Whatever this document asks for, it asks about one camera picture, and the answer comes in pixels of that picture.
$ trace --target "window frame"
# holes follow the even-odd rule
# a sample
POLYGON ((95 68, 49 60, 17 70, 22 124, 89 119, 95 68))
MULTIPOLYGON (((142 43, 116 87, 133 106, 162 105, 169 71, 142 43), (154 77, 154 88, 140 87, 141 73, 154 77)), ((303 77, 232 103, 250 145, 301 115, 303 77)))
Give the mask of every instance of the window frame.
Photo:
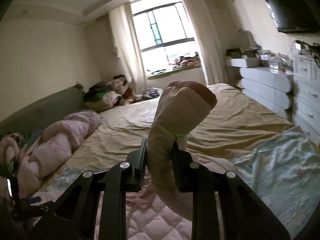
MULTIPOLYGON (((147 9, 147 10, 144 10, 144 11, 141 11, 141 12, 138 12, 138 13, 135 13, 132 15, 132 17, 135 17, 137 15, 140 15, 140 14, 143 14, 143 13, 147 13, 150 12, 150 11, 153 11, 153 10, 156 10, 156 9, 160 9, 160 8, 165 8, 165 7, 169 7, 169 6, 175 6, 177 3, 182 3, 181 1, 180 2, 174 2, 174 3, 168 3, 168 4, 164 4, 164 5, 160 5, 160 6, 156 6, 156 7, 153 7, 153 8, 150 8, 150 9, 147 9)), ((175 40, 175 41, 169 41, 169 42, 165 42, 165 43, 161 43, 161 44, 157 44, 155 46, 152 46, 152 47, 148 47, 148 48, 145 48, 145 49, 141 49, 140 52, 146 52, 146 51, 149 51, 149 50, 152 50, 152 49, 157 49, 157 48, 162 48, 162 47, 167 47, 167 46, 171 46, 171 45, 176 45, 176 44, 179 44, 179 43, 185 43, 185 42, 188 42, 188 41, 195 41, 195 38, 187 38, 187 34, 186 34, 186 30, 184 29, 184 26, 183 26, 183 23, 182 23, 182 20, 181 20, 181 17, 180 17, 180 14, 179 14, 179 11, 176 7, 176 10, 177 10, 177 13, 179 15, 179 19, 180 19, 180 22, 182 24, 182 28, 183 28, 183 31, 185 33, 185 36, 186 38, 184 39, 180 39, 180 40, 175 40)), ((159 31, 159 28, 158 28, 158 24, 157 22, 153 23, 156 25, 157 29, 158 29, 158 32, 159 32, 159 35, 160 35, 160 39, 162 41, 162 38, 161 38, 161 33, 159 31)), ((150 28, 152 30, 152 33, 154 35, 154 38, 155 38, 155 42, 157 43, 157 40, 159 39, 156 39, 155 37, 155 34, 154 34, 154 31, 151 27, 151 23, 150 23, 150 28)))

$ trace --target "window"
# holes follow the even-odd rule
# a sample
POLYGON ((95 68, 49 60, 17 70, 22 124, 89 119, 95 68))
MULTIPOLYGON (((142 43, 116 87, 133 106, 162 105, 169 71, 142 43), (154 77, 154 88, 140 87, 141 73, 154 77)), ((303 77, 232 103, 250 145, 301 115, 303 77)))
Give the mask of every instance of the window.
POLYGON ((141 0, 131 7, 147 75, 180 68, 175 63, 181 56, 197 54, 193 28, 181 0, 141 0))

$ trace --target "silver screw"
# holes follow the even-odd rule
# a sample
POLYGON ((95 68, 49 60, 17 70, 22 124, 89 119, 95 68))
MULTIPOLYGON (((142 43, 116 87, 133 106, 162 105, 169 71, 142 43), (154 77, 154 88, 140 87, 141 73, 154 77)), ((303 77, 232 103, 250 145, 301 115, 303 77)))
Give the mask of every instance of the silver screw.
POLYGON ((123 163, 120 163, 120 167, 123 168, 123 169, 126 169, 130 166, 130 163, 128 162, 123 162, 123 163))
POLYGON ((233 179, 233 178, 236 177, 236 174, 235 174, 233 171, 228 171, 228 172, 227 172, 227 177, 233 179))
POLYGON ((92 174, 92 171, 85 171, 84 173, 82 173, 82 176, 84 176, 85 178, 90 178, 92 174))
POLYGON ((199 163, 193 162, 193 163, 190 163, 189 166, 190 166, 190 168, 192 168, 192 169, 197 169, 197 168, 199 168, 199 163))

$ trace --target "white curtain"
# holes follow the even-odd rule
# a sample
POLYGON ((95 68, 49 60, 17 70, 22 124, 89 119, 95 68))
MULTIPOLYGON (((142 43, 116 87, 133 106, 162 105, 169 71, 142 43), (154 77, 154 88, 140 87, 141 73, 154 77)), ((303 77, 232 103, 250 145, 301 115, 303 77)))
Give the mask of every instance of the white curtain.
POLYGON ((227 83, 227 72, 217 29, 205 1, 183 0, 183 4, 187 9, 200 46, 206 84, 227 83))
POLYGON ((135 94, 147 90, 147 78, 143 68, 140 48, 132 19, 129 3, 109 12, 112 34, 115 39, 118 56, 135 94))

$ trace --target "tv screen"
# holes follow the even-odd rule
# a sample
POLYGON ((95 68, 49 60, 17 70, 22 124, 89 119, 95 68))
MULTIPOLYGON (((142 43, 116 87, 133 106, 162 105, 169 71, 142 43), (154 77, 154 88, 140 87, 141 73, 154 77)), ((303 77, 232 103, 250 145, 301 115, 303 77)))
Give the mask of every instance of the tv screen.
POLYGON ((304 0, 265 0, 278 32, 308 33, 320 31, 311 9, 304 0))

